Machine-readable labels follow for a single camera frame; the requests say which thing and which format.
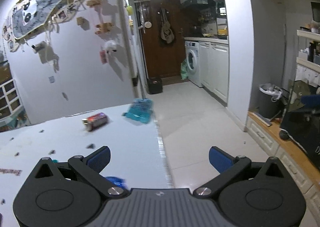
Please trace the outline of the red cigarette pack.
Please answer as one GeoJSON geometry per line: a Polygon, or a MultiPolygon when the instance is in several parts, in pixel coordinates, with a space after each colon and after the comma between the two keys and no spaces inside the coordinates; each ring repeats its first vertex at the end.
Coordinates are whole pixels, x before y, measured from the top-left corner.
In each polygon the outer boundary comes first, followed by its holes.
{"type": "Polygon", "coordinates": [[[93,131],[109,123],[109,118],[105,113],[98,113],[88,118],[82,119],[82,123],[87,131],[93,131]]]}

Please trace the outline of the teal fish snack bag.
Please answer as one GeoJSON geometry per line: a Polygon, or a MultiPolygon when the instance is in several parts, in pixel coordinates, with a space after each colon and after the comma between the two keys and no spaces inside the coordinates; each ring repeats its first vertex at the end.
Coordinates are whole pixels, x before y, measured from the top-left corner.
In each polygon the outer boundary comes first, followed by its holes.
{"type": "Polygon", "coordinates": [[[153,113],[153,101],[149,98],[137,98],[122,116],[131,120],[148,124],[153,113]]]}

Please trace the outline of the black nice day cloth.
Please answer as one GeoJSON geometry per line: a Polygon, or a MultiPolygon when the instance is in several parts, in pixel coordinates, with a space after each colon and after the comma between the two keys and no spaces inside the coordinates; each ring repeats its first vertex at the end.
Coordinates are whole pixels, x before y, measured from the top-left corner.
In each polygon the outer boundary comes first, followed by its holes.
{"type": "Polygon", "coordinates": [[[319,168],[319,105],[301,103],[300,99],[305,95],[319,95],[319,87],[295,81],[280,129],[319,168]]]}

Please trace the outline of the blue white snack bag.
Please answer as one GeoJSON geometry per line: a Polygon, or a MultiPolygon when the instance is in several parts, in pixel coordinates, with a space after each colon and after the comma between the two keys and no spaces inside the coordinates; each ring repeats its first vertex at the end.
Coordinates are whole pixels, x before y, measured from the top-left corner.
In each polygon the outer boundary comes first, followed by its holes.
{"type": "Polygon", "coordinates": [[[122,189],[127,189],[125,180],[122,178],[118,177],[106,177],[106,180],[110,181],[111,183],[115,184],[116,186],[122,188],[122,189]]]}

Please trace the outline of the low white wood-top cabinet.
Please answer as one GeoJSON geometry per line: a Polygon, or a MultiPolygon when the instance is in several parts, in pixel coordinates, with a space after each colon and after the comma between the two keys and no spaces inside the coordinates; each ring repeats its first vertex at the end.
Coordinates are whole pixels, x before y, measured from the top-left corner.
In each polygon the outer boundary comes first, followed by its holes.
{"type": "Polygon", "coordinates": [[[302,192],[307,210],[319,225],[319,171],[303,151],[292,141],[279,136],[280,124],[274,121],[267,125],[253,112],[248,113],[247,132],[269,155],[276,156],[302,192]]]}

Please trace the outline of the black box by door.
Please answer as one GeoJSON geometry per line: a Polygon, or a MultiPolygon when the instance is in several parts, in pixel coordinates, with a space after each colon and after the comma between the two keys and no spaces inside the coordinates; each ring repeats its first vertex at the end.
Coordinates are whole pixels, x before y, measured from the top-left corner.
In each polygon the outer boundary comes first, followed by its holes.
{"type": "Polygon", "coordinates": [[[160,77],[150,77],[147,79],[148,93],[150,95],[160,94],[163,92],[163,83],[160,77]]]}

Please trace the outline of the green bag by washer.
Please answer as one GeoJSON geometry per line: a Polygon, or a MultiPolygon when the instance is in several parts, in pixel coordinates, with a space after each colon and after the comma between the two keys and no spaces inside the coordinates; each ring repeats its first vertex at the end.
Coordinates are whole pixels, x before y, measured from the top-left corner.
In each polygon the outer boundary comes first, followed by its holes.
{"type": "Polygon", "coordinates": [[[188,66],[187,66],[186,59],[183,62],[181,62],[180,74],[181,74],[181,80],[184,81],[184,80],[188,79],[188,66]]]}

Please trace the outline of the white kitchen cabinets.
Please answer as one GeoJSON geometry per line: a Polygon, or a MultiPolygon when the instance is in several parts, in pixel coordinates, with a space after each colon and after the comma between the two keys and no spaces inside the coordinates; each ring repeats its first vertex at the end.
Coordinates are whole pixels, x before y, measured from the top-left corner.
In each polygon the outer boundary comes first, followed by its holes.
{"type": "Polygon", "coordinates": [[[229,85],[229,47],[217,42],[200,43],[201,83],[227,103],[229,85]]]}

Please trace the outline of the white drawer organizer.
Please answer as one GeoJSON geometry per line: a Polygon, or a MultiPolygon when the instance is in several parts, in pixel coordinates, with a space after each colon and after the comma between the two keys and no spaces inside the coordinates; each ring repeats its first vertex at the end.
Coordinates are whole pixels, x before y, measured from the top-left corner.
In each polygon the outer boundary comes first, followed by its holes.
{"type": "Polygon", "coordinates": [[[21,112],[23,104],[14,79],[1,84],[1,120],[21,112]]]}

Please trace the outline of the pink hanging tag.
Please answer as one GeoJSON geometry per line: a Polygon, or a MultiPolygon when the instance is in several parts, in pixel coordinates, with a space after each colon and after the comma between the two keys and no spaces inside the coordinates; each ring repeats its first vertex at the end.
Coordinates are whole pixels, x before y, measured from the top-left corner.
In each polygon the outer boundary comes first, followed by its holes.
{"type": "Polygon", "coordinates": [[[108,60],[107,60],[107,55],[106,55],[106,51],[105,50],[101,50],[99,52],[100,54],[100,60],[102,64],[107,64],[108,60]]]}

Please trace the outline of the white fluffy sheep ornament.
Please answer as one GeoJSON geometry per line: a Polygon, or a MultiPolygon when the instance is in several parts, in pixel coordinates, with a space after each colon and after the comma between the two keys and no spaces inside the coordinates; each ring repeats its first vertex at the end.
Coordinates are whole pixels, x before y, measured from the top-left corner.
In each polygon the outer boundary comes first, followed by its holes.
{"type": "Polygon", "coordinates": [[[108,40],[104,44],[104,50],[106,53],[116,52],[117,51],[117,43],[114,40],[108,40]]]}

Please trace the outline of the white washing machine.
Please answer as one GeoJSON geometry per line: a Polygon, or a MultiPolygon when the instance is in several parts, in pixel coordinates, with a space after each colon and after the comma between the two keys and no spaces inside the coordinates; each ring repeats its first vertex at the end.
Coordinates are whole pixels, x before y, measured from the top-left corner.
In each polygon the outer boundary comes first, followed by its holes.
{"type": "Polygon", "coordinates": [[[200,48],[196,41],[185,41],[185,55],[187,63],[187,75],[189,81],[194,83],[199,88],[202,87],[201,71],[200,71],[200,48]]]}

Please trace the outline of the dark wooden door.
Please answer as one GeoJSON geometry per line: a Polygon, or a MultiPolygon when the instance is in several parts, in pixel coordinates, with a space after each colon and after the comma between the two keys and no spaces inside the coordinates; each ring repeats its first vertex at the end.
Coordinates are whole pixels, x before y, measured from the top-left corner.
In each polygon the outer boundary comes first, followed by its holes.
{"type": "Polygon", "coordinates": [[[140,0],[144,18],[151,23],[141,33],[148,77],[180,74],[185,59],[180,0],[140,0]]]}

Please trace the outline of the hanging bag on door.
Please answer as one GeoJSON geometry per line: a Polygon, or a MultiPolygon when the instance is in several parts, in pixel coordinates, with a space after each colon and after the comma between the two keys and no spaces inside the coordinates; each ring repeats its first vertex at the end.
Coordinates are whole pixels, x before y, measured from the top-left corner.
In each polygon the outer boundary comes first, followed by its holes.
{"type": "Polygon", "coordinates": [[[167,44],[171,44],[175,40],[175,35],[171,29],[171,24],[169,23],[166,15],[166,10],[161,8],[161,40],[167,44]]]}

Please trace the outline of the panda wall hanging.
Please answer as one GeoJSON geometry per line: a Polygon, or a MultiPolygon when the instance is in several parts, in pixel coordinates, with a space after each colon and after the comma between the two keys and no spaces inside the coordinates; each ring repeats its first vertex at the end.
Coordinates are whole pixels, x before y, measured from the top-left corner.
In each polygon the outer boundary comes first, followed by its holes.
{"type": "Polygon", "coordinates": [[[71,20],[84,0],[19,0],[5,19],[3,40],[10,52],[26,40],[51,29],[52,25],[71,20]]]}

